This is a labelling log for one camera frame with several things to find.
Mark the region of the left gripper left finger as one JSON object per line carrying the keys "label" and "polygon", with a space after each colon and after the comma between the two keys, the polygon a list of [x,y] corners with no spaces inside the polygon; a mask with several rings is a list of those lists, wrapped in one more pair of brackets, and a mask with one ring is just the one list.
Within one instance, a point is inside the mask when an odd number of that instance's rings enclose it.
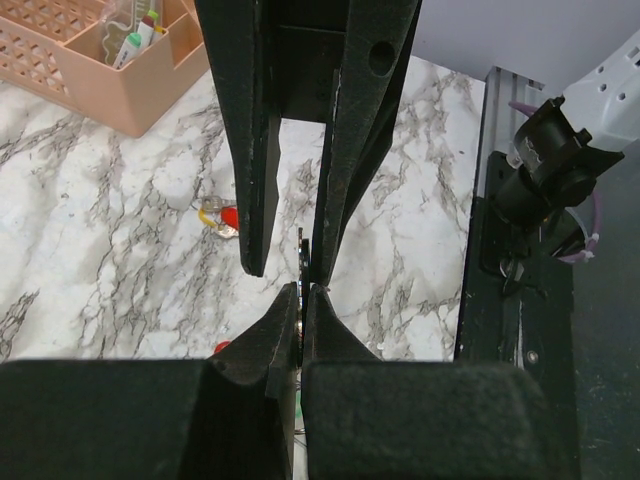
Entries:
{"label": "left gripper left finger", "polygon": [[289,479],[297,289],[206,359],[1,367],[5,479]]}

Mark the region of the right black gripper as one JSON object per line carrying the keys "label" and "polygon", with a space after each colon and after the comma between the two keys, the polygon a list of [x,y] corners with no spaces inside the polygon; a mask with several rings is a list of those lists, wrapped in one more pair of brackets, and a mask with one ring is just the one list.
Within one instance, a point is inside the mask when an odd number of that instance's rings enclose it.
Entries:
{"label": "right black gripper", "polygon": [[281,115],[324,123],[330,109],[312,236],[312,281],[326,286],[347,223],[391,146],[421,3],[279,1],[278,100],[270,3],[195,6],[231,152],[240,258],[249,275],[264,274],[271,245]]}

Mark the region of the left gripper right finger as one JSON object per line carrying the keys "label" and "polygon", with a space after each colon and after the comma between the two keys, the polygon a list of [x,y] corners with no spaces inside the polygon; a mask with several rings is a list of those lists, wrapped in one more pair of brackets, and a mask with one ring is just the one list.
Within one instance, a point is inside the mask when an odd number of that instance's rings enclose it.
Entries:
{"label": "left gripper right finger", "polygon": [[575,479],[551,402],[503,362],[383,361],[308,298],[301,406],[312,479]]}

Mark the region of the red key tag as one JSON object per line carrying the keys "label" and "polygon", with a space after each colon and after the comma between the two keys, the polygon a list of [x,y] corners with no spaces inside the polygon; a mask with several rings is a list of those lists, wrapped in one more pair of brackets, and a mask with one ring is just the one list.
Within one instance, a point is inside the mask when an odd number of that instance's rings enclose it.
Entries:
{"label": "red key tag", "polygon": [[224,348],[226,348],[226,347],[227,347],[227,346],[229,346],[230,344],[231,344],[231,342],[230,342],[229,340],[225,340],[225,341],[219,342],[219,343],[215,346],[214,351],[213,351],[213,354],[214,354],[214,355],[216,355],[216,354],[220,353]]}

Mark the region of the large grey keyring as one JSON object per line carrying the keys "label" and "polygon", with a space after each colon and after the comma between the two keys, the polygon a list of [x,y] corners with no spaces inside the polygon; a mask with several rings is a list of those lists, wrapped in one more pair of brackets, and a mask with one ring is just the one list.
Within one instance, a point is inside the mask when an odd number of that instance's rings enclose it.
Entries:
{"label": "large grey keyring", "polygon": [[302,367],[304,335],[306,328],[307,300],[310,288],[310,246],[309,239],[304,237],[303,228],[299,227],[297,232],[298,240],[298,280],[297,280],[297,321],[296,321],[296,342],[297,342],[297,366]]}

